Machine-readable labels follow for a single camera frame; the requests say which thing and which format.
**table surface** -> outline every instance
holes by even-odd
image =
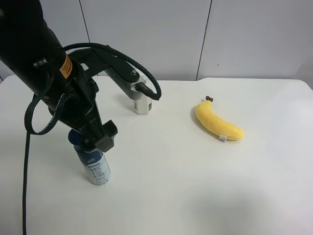
[[[32,136],[30,235],[313,234],[313,91],[299,80],[160,81],[147,116],[108,77],[95,78],[102,121],[119,134],[106,153],[112,178],[91,184],[62,123]],[[197,121],[209,95],[217,115],[242,127],[221,142]],[[16,76],[0,85],[0,233],[22,230],[23,116],[32,92]],[[39,130],[50,119],[44,104]]]

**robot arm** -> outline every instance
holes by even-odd
[[[66,54],[67,50],[85,48]],[[31,134],[42,135],[57,120],[79,132],[81,147],[89,152],[104,152],[114,145],[117,127],[110,120],[102,124],[95,101],[99,91],[92,77],[105,71],[129,98],[143,95],[159,100],[161,90],[153,76],[140,64],[109,46],[82,43],[62,47],[47,27],[39,0],[10,0],[0,3],[0,59],[34,92],[25,114],[25,127]],[[88,66],[84,70],[81,64]],[[150,78],[157,93],[130,65]],[[36,133],[32,113],[42,100],[53,119],[48,128]]]

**black wire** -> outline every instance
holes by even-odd
[[[35,108],[36,108],[37,104],[39,103],[39,101],[44,98],[45,94],[49,91],[49,89],[51,88],[51,86],[53,84],[53,80],[54,80],[53,70],[51,70],[51,69],[47,70],[46,78],[47,78],[46,87],[44,88],[44,90],[40,94],[38,94],[38,95],[34,94],[33,100],[30,102],[30,104],[28,105],[26,112],[25,112],[25,117],[24,117],[25,128],[29,133],[31,133],[33,135],[41,136],[41,135],[44,135],[44,134],[46,134],[52,130],[52,128],[58,122],[60,115],[61,115],[61,112],[62,112],[62,109],[64,107],[64,104],[68,99],[68,95],[62,94],[61,98],[57,104],[54,115],[53,115],[52,119],[49,121],[48,125],[43,130],[41,130],[40,132],[34,131],[34,128],[32,126],[34,111],[35,111]]]
[[[25,144],[25,157],[24,157],[24,170],[23,170],[23,193],[22,193],[22,231],[23,235],[26,235],[26,192],[27,192],[27,172],[28,172],[28,157],[29,157],[29,146],[30,146],[30,135],[44,135],[48,133],[57,123],[59,120],[59,117],[62,113],[62,109],[64,107],[65,102],[69,98],[68,94],[62,94],[61,98],[57,104],[56,110],[54,112],[54,115],[48,125],[40,132],[35,132],[32,126],[32,119],[34,115],[34,110],[39,103],[39,101],[44,98],[45,94],[49,91],[49,89],[52,86],[53,80],[54,80],[54,72],[53,69],[49,67],[49,69],[46,71],[46,79],[47,84],[46,87],[43,89],[43,91],[33,96],[33,100],[28,105],[25,117],[24,117],[24,123],[25,128],[27,130],[26,133],[26,144]]]
[[[26,235],[26,192],[27,192],[27,172],[28,172],[28,156],[30,145],[30,133],[26,133],[24,171],[23,171],[23,195],[22,195],[22,229],[23,235]]]
[[[76,44],[72,44],[72,45],[68,45],[68,46],[64,47],[64,50],[66,51],[66,50],[82,48],[82,47],[91,47],[91,48],[98,48],[98,49],[105,50],[105,51],[107,51],[113,55],[116,55],[116,56],[124,59],[125,61],[127,61],[131,65],[135,66],[137,69],[142,71],[148,77],[148,79],[152,82],[152,84],[154,85],[154,87],[156,89],[156,93],[153,93],[151,98],[155,99],[155,100],[159,100],[161,98],[161,95],[162,95],[161,88],[160,88],[159,84],[157,83],[156,79],[153,77],[153,75],[148,70],[146,70],[141,64],[139,64],[137,61],[133,60],[132,58],[128,57],[127,55],[123,54],[122,52],[119,52],[118,50],[115,50],[109,46],[105,46],[105,45],[98,44],[98,43],[76,43]]]

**banana tag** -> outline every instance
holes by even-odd
[[[220,135],[220,139],[221,141],[225,142],[227,140],[227,136],[224,136],[224,135]]]

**yellow banana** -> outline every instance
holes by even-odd
[[[245,132],[242,129],[222,120],[213,113],[212,98],[207,96],[205,99],[206,101],[201,102],[196,107],[196,116],[201,124],[206,127],[206,129],[208,129],[210,132],[213,132],[215,135],[218,135],[223,141],[237,141],[244,137]]]

